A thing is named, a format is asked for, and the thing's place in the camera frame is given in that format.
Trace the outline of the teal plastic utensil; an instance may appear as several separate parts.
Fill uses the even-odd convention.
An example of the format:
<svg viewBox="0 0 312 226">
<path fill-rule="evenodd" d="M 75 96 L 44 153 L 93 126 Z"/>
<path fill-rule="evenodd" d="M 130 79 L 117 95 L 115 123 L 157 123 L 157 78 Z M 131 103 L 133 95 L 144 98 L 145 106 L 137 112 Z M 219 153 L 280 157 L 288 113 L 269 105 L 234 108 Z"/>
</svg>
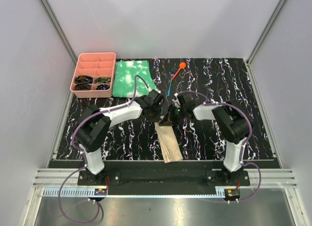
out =
<svg viewBox="0 0 312 226">
<path fill-rule="evenodd" d="M 170 83 L 169 83 L 169 87 L 168 87 L 168 91 L 167 91 L 167 95 L 166 95 L 167 97 L 169 97 L 170 93 L 171 93 L 172 81 L 173 81 L 173 77 L 171 78 Z"/>
</svg>

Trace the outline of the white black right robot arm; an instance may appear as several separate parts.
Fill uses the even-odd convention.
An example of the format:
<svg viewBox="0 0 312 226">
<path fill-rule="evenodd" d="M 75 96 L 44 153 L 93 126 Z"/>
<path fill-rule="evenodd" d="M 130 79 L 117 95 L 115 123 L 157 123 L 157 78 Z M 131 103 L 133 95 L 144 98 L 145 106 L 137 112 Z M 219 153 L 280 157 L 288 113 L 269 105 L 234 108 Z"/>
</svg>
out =
<svg viewBox="0 0 312 226">
<path fill-rule="evenodd" d="M 225 103 L 203 102 L 197 105 L 189 94 L 176 93 L 167 113 L 159 122 L 163 126 L 178 125 L 180 120 L 215 121 L 226 140 L 226 154 L 220 171 L 209 174 L 209 184 L 234 185 L 243 176 L 243 152 L 252 135 L 252 120 L 233 101 Z"/>
</svg>

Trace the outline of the beige cloth napkin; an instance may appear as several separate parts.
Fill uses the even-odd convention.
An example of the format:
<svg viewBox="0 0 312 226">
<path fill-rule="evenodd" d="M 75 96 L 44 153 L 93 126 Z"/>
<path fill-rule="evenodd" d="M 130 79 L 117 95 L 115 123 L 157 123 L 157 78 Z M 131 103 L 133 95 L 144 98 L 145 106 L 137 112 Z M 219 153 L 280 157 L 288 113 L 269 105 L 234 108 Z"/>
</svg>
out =
<svg viewBox="0 0 312 226">
<path fill-rule="evenodd" d="M 164 163 L 167 164 L 183 160 L 173 128 L 171 126 L 160 126 L 156 122 L 155 130 L 158 135 Z"/>
</svg>

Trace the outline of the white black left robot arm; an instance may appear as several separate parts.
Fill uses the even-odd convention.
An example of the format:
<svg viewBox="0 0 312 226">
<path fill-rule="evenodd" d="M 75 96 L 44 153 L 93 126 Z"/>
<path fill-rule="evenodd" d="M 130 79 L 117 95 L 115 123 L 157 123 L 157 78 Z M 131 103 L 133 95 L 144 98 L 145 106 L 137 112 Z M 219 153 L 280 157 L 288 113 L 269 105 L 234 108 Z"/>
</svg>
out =
<svg viewBox="0 0 312 226">
<path fill-rule="evenodd" d="M 102 109 L 94 105 L 87 107 L 74 130 L 71 144 L 82 154 L 86 174 L 94 185 L 100 185 L 105 180 L 101 146 L 109 129 L 141 117 L 158 122 L 163 103 L 164 96 L 151 90 L 147 95 L 134 97 L 117 106 Z"/>
</svg>

